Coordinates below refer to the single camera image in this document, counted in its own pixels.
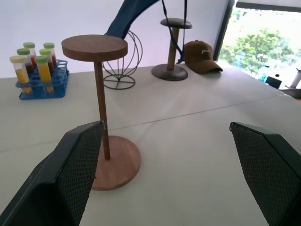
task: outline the blue bottle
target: blue bottle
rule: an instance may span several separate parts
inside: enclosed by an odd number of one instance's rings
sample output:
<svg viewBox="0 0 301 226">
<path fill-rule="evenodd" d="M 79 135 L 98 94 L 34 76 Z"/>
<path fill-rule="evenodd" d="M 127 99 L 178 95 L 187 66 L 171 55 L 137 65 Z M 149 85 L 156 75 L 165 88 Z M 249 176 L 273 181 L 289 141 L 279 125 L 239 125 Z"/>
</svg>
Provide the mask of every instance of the blue bottle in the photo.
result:
<svg viewBox="0 0 301 226">
<path fill-rule="evenodd" d="M 259 71 L 259 78 L 258 78 L 258 80 L 262 81 L 262 82 L 265 82 L 268 76 L 269 76 L 269 66 L 265 65 Z"/>
</svg>

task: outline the window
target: window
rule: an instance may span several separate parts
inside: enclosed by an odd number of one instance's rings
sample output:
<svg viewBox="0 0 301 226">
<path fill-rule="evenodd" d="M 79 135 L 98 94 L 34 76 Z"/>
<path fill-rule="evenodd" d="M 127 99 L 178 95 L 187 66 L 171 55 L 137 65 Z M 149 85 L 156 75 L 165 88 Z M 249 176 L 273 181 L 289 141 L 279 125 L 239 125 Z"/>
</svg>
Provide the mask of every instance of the window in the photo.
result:
<svg viewBox="0 0 301 226">
<path fill-rule="evenodd" d="M 290 85 L 301 68 L 300 24 L 301 13 L 234 7 L 219 60 L 257 79 L 268 65 L 269 76 Z"/>
</svg>

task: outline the yellow liquid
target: yellow liquid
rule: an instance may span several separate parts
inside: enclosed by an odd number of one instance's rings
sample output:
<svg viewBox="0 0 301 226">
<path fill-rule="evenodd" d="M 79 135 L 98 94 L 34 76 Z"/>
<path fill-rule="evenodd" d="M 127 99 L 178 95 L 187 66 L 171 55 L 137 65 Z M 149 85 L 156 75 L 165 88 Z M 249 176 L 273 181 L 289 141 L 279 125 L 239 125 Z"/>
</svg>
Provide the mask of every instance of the yellow liquid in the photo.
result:
<svg viewBox="0 0 301 226">
<path fill-rule="evenodd" d="M 43 65 L 37 64 L 37 65 L 38 65 L 38 70 L 39 70 L 42 82 L 51 82 L 51 75 L 50 75 L 48 64 L 43 64 Z M 47 90 L 47 92 L 52 92 L 53 87 L 47 86 L 46 90 Z"/>
<path fill-rule="evenodd" d="M 19 83 L 27 83 L 27 82 L 29 82 L 29 81 L 25 80 L 24 73 L 23 73 L 22 70 L 16 70 L 16 75 L 17 75 Z M 30 93 L 32 89 L 31 88 L 22 88 L 22 90 L 25 93 Z"/>
</svg>

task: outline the test tube rack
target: test tube rack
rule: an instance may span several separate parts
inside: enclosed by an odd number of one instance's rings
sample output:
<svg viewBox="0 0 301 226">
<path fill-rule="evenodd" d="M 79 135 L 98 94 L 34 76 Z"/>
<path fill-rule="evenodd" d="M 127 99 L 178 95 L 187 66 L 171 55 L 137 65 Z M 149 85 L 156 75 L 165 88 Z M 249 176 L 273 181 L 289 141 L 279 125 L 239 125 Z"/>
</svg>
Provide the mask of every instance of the test tube rack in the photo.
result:
<svg viewBox="0 0 301 226">
<path fill-rule="evenodd" d="M 29 82 L 16 83 L 18 88 L 30 87 L 30 93 L 22 92 L 19 96 L 21 100 L 30 99 L 50 99 L 62 98 L 66 94 L 69 71 L 67 70 L 67 61 L 56 60 L 55 70 L 51 73 L 51 82 L 42 82 L 37 68 L 29 74 Z M 46 87 L 53 87 L 52 92 L 47 92 Z"/>
</svg>

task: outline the red liquid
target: red liquid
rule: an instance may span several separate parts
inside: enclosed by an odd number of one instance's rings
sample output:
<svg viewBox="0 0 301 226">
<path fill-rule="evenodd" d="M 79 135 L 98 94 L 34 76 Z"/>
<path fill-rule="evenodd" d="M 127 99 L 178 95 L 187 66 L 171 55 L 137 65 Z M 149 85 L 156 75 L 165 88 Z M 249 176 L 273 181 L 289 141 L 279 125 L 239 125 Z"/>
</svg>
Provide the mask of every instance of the red liquid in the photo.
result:
<svg viewBox="0 0 301 226">
<path fill-rule="evenodd" d="M 34 60 L 34 56 L 31 56 L 30 59 L 32 60 L 32 65 L 33 65 L 34 67 L 36 67 L 37 64 L 36 64 L 36 62 L 35 62 L 35 60 Z"/>
<path fill-rule="evenodd" d="M 33 73 L 33 65 L 25 65 L 28 76 L 30 77 L 31 74 Z"/>
<path fill-rule="evenodd" d="M 52 63 L 55 66 L 56 65 L 56 57 L 55 57 L 55 55 L 51 55 L 51 57 L 52 57 Z"/>
<path fill-rule="evenodd" d="M 55 70 L 55 67 L 53 66 L 52 62 L 48 62 L 48 67 L 49 67 L 50 73 L 52 73 Z"/>
</svg>

